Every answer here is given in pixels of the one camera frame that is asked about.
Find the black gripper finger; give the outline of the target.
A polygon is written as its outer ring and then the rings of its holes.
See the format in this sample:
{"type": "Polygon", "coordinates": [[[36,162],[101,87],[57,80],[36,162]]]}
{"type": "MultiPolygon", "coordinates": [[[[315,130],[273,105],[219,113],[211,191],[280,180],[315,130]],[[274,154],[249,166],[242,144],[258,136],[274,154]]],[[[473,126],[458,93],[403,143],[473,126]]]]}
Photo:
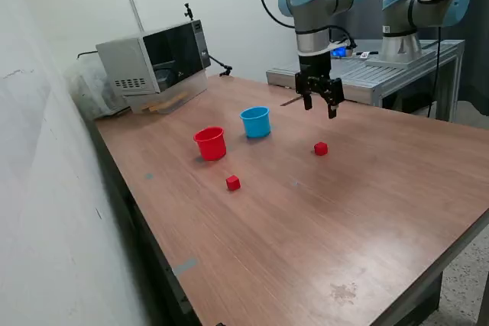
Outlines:
{"type": "Polygon", "coordinates": [[[316,92],[316,78],[307,73],[295,75],[296,93],[303,99],[304,108],[308,111],[313,108],[312,94],[316,92]]]}
{"type": "Polygon", "coordinates": [[[342,80],[340,78],[320,79],[319,94],[328,105],[329,119],[335,118],[339,105],[345,100],[342,80]]]}

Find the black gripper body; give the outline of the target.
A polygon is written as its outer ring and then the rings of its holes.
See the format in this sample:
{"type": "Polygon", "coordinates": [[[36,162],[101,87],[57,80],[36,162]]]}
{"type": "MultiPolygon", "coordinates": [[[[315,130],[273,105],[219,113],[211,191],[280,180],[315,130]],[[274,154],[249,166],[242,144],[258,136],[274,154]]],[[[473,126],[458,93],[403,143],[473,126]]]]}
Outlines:
{"type": "Polygon", "coordinates": [[[307,76],[330,79],[331,55],[322,53],[314,56],[299,56],[300,78],[307,76]]]}

